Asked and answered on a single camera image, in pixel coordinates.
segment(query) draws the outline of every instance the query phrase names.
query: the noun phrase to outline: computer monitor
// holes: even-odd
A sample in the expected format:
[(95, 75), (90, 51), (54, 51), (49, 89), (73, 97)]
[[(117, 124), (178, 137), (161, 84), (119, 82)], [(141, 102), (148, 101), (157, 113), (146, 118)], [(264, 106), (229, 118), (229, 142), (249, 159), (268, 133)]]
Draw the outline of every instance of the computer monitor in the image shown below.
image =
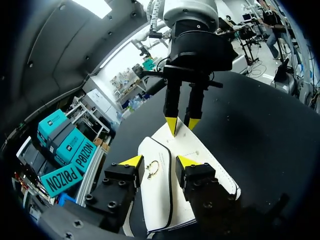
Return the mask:
[(247, 14), (242, 15), (242, 17), (243, 17), (243, 19), (244, 19), (245, 21), (251, 19), (250, 13), (247, 13)]
[(223, 20), (221, 17), (219, 17), (219, 28), (222, 30), (222, 31), (228, 31), (229, 29), (231, 29), (231, 26), (226, 23), (225, 20)]

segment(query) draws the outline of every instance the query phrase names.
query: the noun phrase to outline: ceiling light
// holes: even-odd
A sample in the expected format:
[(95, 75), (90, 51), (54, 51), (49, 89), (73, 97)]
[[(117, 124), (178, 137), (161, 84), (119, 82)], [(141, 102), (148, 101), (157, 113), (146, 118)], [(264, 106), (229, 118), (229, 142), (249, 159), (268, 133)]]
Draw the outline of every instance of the ceiling light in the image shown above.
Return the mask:
[(103, 19), (108, 13), (112, 11), (111, 7), (105, 2), (105, 0), (72, 0), (77, 4), (88, 9), (99, 18)]

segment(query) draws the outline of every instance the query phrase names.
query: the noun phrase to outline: desk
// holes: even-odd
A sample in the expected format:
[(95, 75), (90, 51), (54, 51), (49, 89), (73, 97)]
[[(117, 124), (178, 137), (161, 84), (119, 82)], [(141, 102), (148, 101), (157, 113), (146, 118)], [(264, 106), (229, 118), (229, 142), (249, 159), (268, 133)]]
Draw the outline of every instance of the desk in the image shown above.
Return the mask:
[[(288, 217), (305, 196), (320, 159), (320, 116), (294, 97), (244, 75), (217, 71), (214, 80), (223, 83), (223, 88), (204, 91), (202, 120), (194, 134), (239, 184), (243, 206), (255, 203), (261, 211), (267, 211), (286, 193), (290, 201), (283, 215)], [(190, 91), (183, 83), (181, 119)], [(137, 155), (141, 141), (166, 122), (165, 95), (166, 88), (121, 124), (103, 169)], [(136, 237), (146, 236), (140, 192), (130, 226)], [(193, 227), (185, 227), (183, 232), (190, 239), (201, 239)]]

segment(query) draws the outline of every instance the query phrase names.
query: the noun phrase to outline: teal box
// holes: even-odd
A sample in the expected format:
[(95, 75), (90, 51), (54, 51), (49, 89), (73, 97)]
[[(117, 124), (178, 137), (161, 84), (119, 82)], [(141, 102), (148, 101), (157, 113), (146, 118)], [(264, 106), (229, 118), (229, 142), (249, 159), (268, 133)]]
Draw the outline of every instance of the teal box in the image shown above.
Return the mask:
[(58, 109), (57, 111), (43, 119), (41, 122), (39, 122), (37, 138), (40, 140), (43, 146), (47, 146), (47, 141), (50, 134), (67, 119), (68, 118), (66, 117), (66, 115), (60, 109)]
[(78, 151), (76, 151), (73, 159), (71, 160), (71, 163), (82, 173), (85, 173), (96, 149), (97, 147), (85, 137)]
[(68, 165), (84, 139), (85, 136), (75, 128), (59, 145), (55, 152), (54, 159), (60, 163), (61, 166)]
[(40, 179), (49, 196), (53, 198), (80, 182), (83, 177), (76, 166), (69, 164), (42, 176)]

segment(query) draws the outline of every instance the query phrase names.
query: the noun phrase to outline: cardboard box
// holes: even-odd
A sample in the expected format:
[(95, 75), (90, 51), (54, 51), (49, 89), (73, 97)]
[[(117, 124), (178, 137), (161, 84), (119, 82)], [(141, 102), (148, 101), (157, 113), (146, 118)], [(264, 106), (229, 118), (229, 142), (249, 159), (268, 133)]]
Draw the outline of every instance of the cardboard box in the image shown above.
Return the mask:
[(75, 126), (67, 119), (58, 126), (48, 137), (46, 147), (55, 156), (60, 145), (74, 131)]
[(60, 144), (55, 152), (54, 159), (61, 166), (68, 165), (84, 140), (85, 136), (75, 128)]
[(107, 152), (109, 152), (109, 150), (110, 150), (110, 147), (109, 147), (108, 144), (106, 144), (105, 142), (102, 143), (101, 147), (102, 147), (104, 150), (106, 150)]
[(49, 196), (53, 198), (80, 182), (83, 177), (76, 166), (69, 164), (42, 176), (40, 179)]
[(101, 146), (101, 144), (103, 143), (102, 139), (100, 138), (96, 138), (94, 141), (93, 141), (94, 145), (96, 145), (97, 147)]
[(85, 173), (89, 163), (92, 160), (92, 157), (95, 154), (96, 149), (97, 147), (85, 137), (81, 146), (72, 158), (71, 163), (75, 165), (82, 173)]
[(68, 118), (66, 115), (60, 109), (58, 109), (39, 122), (37, 138), (40, 140), (43, 146), (47, 147), (47, 140), (50, 134), (52, 134), (53, 131), (67, 119)]

